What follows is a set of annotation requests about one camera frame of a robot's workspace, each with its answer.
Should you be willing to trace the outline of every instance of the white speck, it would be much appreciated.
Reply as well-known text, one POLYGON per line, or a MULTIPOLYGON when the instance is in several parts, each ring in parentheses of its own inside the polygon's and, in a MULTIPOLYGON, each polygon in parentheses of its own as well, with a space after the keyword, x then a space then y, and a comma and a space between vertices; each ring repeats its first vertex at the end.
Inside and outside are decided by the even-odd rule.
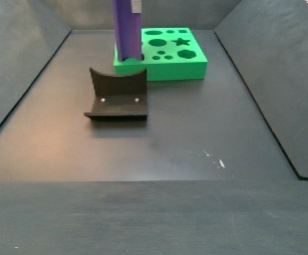
POLYGON ((224 168, 223 163, 222 163, 222 160, 219 160, 219 164, 220 164, 222 168, 224 168))

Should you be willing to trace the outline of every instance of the gray floor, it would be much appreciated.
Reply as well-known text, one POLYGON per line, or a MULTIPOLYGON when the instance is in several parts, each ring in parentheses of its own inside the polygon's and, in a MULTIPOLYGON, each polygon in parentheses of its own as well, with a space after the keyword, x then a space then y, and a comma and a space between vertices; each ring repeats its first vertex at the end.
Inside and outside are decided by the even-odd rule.
POLYGON ((111 31, 75 31, 0 129, 0 181, 294 180, 211 31, 203 81, 150 83, 146 123, 91 123, 88 68, 112 72, 111 31))
POLYGON ((308 183, 4 183, 13 254, 308 255, 308 183))
POLYGON ((0 255, 308 255, 308 182, 212 33, 195 37, 204 80, 150 83, 146 124, 92 124, 112 33, 69 36, 0 129, 0 255), (140 179, 187 181, 85 181, 140 179))

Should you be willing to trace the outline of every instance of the star-shaped hole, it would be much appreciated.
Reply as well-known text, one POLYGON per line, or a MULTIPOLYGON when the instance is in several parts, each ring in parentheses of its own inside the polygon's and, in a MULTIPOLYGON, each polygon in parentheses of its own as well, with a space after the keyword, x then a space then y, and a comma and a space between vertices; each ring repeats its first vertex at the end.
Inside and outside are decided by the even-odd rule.
POLYGON ((180 46, 180 45, 188 45, 188 41, 190 40, 183 40, 182 38, 178 38, 176 40, 171 40, 176 46, 180 46))

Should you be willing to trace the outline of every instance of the gray wall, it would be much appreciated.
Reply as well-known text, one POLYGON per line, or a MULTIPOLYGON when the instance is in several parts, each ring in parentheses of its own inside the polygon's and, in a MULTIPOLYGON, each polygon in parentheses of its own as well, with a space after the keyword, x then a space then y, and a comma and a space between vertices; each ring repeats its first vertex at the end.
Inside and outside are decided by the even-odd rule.
POLYGON ((308 177, 308 4, 242 0, 215 34, 295 170, 308 177))
POLYGON ((68 32, 37 0, 0 0, 0 123, 68 32))
MULTIPOLYGON (((73 29, 112 29, 111 0, 43 0, 73 29)), ((143 26, 212 29, 239 0, 143 0, 143 26)))

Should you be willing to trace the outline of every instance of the black bracket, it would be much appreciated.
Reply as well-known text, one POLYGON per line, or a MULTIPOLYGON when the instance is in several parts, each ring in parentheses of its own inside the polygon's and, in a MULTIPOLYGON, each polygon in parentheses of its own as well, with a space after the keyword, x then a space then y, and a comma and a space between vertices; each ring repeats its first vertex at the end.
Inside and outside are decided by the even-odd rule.
POLYGON ((89 68, 95 88, 95 101, 89 119, 146 119, 147 105, 147 70, 111 76, 89 68))

